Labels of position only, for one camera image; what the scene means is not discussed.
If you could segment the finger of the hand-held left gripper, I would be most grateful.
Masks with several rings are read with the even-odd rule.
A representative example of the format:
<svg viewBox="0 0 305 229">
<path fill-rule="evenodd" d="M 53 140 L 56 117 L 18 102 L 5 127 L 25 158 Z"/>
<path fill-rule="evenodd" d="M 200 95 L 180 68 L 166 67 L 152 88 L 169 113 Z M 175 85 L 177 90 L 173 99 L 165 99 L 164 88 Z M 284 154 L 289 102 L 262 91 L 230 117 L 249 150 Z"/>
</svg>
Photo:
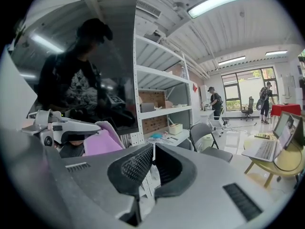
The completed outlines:
<svg viewBox="0 0 305 229">
<path fill-rule="evenodd" d="M 54 141 L 65 144 L 70 141 L 83 141 L 88 136 L 98 133 L 101 128 L 93 123 L 73 119 L 64 119 L 51 124 Z"/>
</svg>

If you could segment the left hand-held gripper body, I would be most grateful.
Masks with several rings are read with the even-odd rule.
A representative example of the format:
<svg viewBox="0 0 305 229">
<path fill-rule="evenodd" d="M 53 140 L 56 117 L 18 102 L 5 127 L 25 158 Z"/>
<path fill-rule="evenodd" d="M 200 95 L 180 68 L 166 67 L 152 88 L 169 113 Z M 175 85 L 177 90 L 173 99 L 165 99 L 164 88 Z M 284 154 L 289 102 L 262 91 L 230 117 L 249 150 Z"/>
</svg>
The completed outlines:
<svg viewBox="0 0 305 229">
<path fill-rule="evenodd" d="M 28 118 L 26 123 L 29 124 L 33 120 L 32 125 L 24 126 L 21 131 L 27 135 L 37 137 L 44 147 L 53 147 L 61 150 L 61 135 L 63 132 L 63 122 L 61 122 L 61 113 L 38 110 L 35 119 Z"/>
</svg>

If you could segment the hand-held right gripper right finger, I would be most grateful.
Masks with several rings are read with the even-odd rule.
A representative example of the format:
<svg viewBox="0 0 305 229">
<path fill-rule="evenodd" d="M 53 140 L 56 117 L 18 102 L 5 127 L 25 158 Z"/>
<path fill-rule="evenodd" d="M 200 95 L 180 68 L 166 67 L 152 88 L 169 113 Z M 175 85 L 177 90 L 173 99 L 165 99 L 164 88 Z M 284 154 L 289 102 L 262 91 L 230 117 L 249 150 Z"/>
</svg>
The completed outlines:
<svg viewBox="0 0 305 229">
<path fill-rule="evenodd" d="M 196 179 L 195 164 L 163 144 L 155 145 L 154 163 L 158 169 L 161 183 L 160 187 L 155 190 L 155 198 L 180 196 Z"/>
</svg>

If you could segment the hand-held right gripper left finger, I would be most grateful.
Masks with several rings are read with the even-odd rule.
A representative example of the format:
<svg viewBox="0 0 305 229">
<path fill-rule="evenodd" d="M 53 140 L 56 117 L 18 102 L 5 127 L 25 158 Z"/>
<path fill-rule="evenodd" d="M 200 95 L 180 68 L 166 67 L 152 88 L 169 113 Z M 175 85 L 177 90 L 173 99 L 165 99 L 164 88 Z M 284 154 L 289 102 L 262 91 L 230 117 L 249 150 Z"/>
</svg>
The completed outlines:
<svg viewBox="0 0 305 229">
<path fill-rule="evenodd" d="M 122 156 L 109 165 L 108 178 L 119 193 L 138 196 L 139 187 L 153 164 L 152 159 L 153 144 L 124 149 Z"/>
</svg>

